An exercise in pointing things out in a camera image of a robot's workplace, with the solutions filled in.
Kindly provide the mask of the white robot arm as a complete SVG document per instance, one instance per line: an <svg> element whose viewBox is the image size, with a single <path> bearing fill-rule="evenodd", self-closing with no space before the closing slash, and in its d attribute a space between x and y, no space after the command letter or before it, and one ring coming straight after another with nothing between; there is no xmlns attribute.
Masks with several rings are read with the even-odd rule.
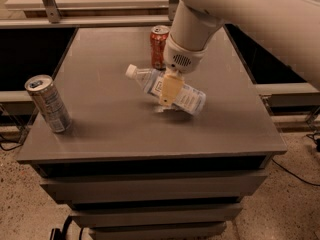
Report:
<svg viewBox="0 0 320 240"><path fill-rule="evenodd" d="M239 27L320 89L320 3L312 0L179 0L164 48L160 103L171 105L185 74L195 71L213 35Z"/></svg>

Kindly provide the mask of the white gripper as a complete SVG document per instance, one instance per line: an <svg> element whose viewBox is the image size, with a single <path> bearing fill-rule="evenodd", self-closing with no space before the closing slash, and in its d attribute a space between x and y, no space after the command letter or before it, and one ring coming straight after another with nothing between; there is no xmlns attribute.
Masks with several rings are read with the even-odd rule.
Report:
<svg viewBox="0 0 320 240"><path fill-rule="evenodd" d="M196 70L205 55L206 49L190 51L179 46L171 35L166 39L163 52L164 62L167 68L173 71L187 74ZM163 106L171 106L184 85L184 77L177 72L165 73L159 103Z"/></svg>

